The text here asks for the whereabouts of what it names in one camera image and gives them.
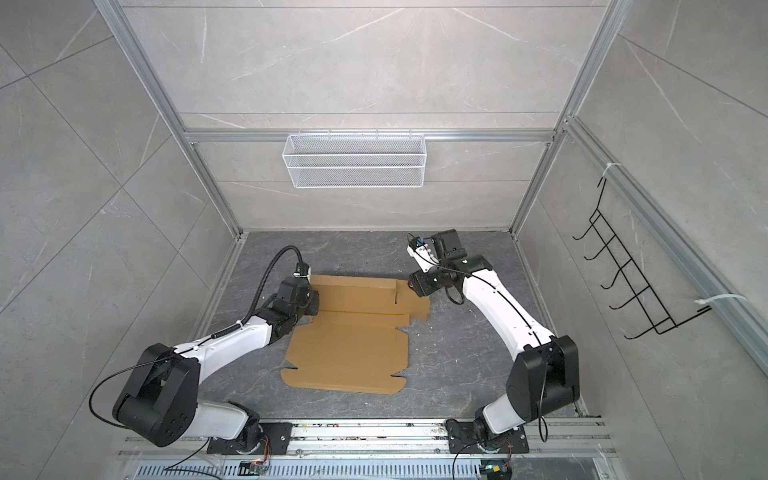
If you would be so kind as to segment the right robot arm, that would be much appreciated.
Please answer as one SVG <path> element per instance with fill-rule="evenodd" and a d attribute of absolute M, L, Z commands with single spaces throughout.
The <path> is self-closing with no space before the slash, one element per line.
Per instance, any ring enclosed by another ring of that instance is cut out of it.
<path fill-rule="evenodd" d="M 408 287 L 419 297 L 455 289 L 461 305 L 471 302 L 506 346 L 512 360 L 504 393 L 481 407 L 472 422 L 470 445 L 485 451 L 502 448 L 512 435 L 537 422 L 548 439 L 545 416 L 581 397 L 579 351 L 567 335 L 556 336 L 539 323 L 503 285 L 492 264 L 471 255 L 454 229 L 429 237 L 408 236 L 407 253 L 418 269 Z"/>

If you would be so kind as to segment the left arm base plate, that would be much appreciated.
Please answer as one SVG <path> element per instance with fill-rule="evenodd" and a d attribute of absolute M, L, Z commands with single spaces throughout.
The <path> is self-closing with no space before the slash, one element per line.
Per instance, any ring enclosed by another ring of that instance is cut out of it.
<path fill-rule="evenodd" d="M 207 447 L 208 454 L 263 455 L 269 448 L 270 455 L 287 453 L 293 424 L 290 422 L 266 422 L 246 426 L 234 440 L 214 438 Z"/>

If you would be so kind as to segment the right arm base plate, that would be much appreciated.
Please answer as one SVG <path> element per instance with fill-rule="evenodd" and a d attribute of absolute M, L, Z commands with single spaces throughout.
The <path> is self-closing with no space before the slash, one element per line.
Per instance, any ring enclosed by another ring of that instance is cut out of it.
<path fill-rule="evenodd" d="M 527 454 L 530 449 L 522 427 L 494 434 L 481 418 L 471 422 L 446 419 L 449 451 L 452 454 Z"/>

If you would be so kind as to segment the brown cardboard box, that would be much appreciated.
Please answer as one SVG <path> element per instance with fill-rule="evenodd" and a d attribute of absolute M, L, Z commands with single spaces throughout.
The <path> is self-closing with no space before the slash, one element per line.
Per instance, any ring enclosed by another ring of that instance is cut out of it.
<path fill-rule="evenodd" d="M 293 388 L 391 395 L 401 391 L 409 337 L 402 329 L 425 321 L 430 300 L 392 278 L 314 275 L 319 311 L 295 327 L 281 371 Z"/>

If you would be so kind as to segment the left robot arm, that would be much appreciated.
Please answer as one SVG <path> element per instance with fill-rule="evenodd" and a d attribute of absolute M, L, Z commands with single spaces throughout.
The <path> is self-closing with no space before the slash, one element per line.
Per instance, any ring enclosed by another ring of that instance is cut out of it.
<path fill-rule="evenodd" d="M 259 415 L 236 403 L 203 401 L 199 386 L 235 360 L 276 343 L 319 311 L 307 276 L 289 276 L 262 306 L 206 338 L 177 346 L 156 343 L 141 354 L 112 408 L 121 426 L 157 447 L 189 434 L 229 441 L 239 453 L 261 442 Z"/>

